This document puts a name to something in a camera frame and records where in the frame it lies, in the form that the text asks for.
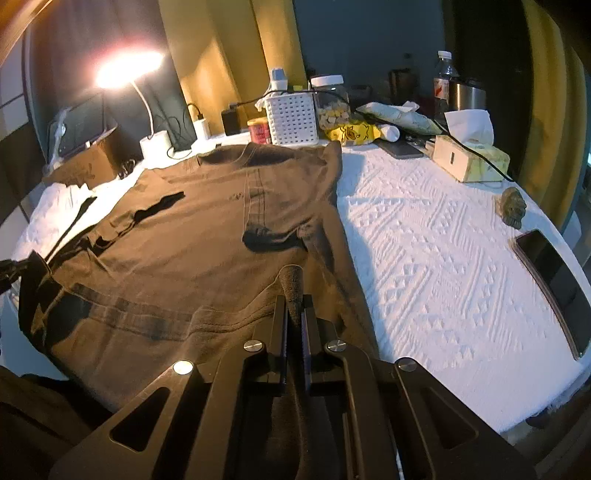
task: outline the lamp light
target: lamp light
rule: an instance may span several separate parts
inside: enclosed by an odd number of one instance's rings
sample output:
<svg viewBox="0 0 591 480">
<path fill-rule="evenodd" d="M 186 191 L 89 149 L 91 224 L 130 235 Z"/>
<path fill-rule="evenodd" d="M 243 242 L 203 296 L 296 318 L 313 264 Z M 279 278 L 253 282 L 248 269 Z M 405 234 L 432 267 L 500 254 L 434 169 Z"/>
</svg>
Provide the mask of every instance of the lamp light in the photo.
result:
<svg viewBox="0 0 591 480">
<path fill-rule="evenodd" d="M 152 110 L 135 81 L 147 73 L 157 70 L 163 56 L 154 51 L 126 51 L 107 60 L 99 70 L 96 84 L 103 89 L 116 89 L 130 83 L 142 99 L 150 116 L 150 140 L 154 136 L 154 118 Z"/>
</svg>

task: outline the tissue pack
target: tissue pack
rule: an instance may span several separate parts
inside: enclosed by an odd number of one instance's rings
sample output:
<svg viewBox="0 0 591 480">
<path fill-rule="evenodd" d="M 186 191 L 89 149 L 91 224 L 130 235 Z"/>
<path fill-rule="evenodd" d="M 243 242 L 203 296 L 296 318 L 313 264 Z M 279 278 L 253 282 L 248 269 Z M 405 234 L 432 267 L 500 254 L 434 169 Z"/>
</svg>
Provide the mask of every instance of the tissue pack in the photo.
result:
<svg viewBox="0 0 591 480">
<path fill-rule="evenodd" d="M 465 142 L 466 146 L 486 157 L 503 173 L 509 169 L 509 155 L 492 145 Z M 478 155 L 465 149 L 447 135 L 438 135 L 435 140 L 433 161 L 447 170 L 457 180 L 468 183 L 475 181 L 501 181 L 503 177 Z"/>
</svg>

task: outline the water bottle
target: water bottle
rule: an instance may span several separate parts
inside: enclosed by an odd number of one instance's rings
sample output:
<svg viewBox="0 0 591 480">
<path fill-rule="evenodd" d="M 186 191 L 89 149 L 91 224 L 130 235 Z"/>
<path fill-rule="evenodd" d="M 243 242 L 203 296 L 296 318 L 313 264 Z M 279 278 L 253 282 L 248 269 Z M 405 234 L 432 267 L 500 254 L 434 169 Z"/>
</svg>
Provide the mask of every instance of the water bottle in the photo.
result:
<svg viewBox="0 0 591 480">
<path fill-rule="evenodd" d="M 452 53 L 440 50 L 439 65 L 437 66 L 437 76 L 433 80 L 435 93 L 435 119 L 439 122 L 445 122 L 445 112 L 449 111 L 449 82 L 459 78 L 456 68 L 452 63 Z"/>
</svg>

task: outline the brown t-shirt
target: brown t-shirt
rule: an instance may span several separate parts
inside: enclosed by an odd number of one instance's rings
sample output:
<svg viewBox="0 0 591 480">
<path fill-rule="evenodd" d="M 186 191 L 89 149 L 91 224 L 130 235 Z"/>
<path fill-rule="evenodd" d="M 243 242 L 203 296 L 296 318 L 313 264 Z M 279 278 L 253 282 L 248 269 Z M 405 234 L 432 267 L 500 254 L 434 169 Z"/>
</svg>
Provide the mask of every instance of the brown t-shirt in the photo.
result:
<svg viewBox="0 0 591 480">
<path fill-rule="evenodd" d="M 147 170 L 103 221 L 23 278 L 21 305 L 29 307 L 21 308 L 21 329 L 115 411 L 175 361 L 203 363 L 250 339 L 283 293 L 282 267 L 296 264 L 317 315 L 375 356 L 336 209 L 341 171 L 337 142 L 309 150 L 232 146 Z M 269 439 L 279 440 L 262 453 L 266 463 L 289 448 L 282 440 L 300 451 L 282 478 L 313 476 L 302 458 L 333 452 L 320 445 L 309 452 L 323 435 L 303 431 L 299 401 L 275 399 L 267 408 L 275 419 Z M 311 404 L 305 418 L 326 416 Z M 288 425 L 295 431 L 286 434 Z"/>
</svg>

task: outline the smartphone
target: smartphone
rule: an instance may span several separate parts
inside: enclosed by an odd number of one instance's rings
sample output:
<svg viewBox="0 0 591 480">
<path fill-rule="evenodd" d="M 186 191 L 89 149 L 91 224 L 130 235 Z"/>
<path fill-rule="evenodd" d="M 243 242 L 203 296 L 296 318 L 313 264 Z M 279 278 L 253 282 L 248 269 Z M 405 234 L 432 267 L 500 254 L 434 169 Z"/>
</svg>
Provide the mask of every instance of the smartphone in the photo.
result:
<svg viewBox="0 0 591 480">
<path fill-rule="evenodd" d="M 423 152 L 414 148 L 412 145 L 405 142 L 404 140 L 398 140 L 397 142 L 388 142 L 386 140 L 378 138 L 374 143 L 377 146 L 379 146 L 382 150 L 386 151 L 394 158 L 397 158 L 399 160 L 408 160 L 410 158 L 421 158 L 425 156 Z"/>
<path fill-rule="evenodd" d="M 579 282 L 539 230 L 514 238 L 511 246 L 548 299 L 578 360 L 591 340 L 591 306 Z"/>
</svg>

